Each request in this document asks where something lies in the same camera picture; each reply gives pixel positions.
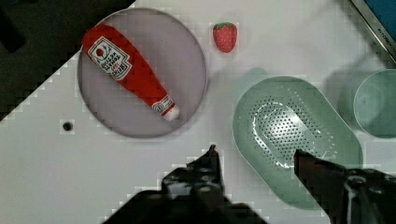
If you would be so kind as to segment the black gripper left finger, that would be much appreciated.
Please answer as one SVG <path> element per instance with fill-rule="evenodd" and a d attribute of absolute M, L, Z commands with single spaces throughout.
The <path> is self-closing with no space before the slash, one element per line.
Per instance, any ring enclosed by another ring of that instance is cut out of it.
<path fill-rule="evenodd" d="M 217 146 L 212 144 L 204 155 L 170 172 L 161 187 L 161 193 L 173 202 L 195 202 L 202 192 L 212 190 L 222 194 L 224 184 Z"/>

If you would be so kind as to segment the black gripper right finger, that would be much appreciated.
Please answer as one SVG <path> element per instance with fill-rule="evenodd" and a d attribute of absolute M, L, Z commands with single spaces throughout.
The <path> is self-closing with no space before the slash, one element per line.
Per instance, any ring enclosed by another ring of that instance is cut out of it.
<path fill-rule="evenodd" d="M 347 169 L 300 149 L 294 173 L 331 224 L 396 224 L 396 182 L 375 169 Z"/>

